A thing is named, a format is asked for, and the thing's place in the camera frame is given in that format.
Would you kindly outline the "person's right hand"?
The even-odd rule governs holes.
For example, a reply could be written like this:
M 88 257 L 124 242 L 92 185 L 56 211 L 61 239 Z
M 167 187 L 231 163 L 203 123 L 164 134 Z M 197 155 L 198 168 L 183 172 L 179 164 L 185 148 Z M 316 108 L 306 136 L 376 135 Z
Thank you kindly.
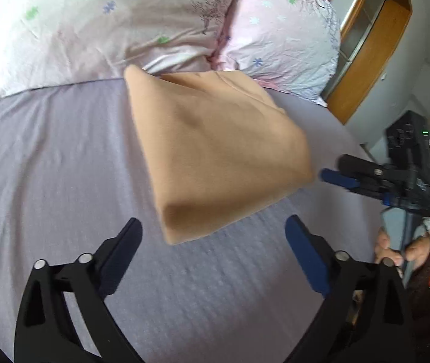
M 413 269 L 421 267 L 430 255 L 430 239 L 427 237 L 419 237 L 414 240 L 404 251 L 397 252 L 390 248 L 390 236 L 387 232 L 380 228 L 376 237 L 374 247 L 375 262 L 380 263 L 385 258 L 389 258 L 400 269 L 403 264 L 413 262 Z

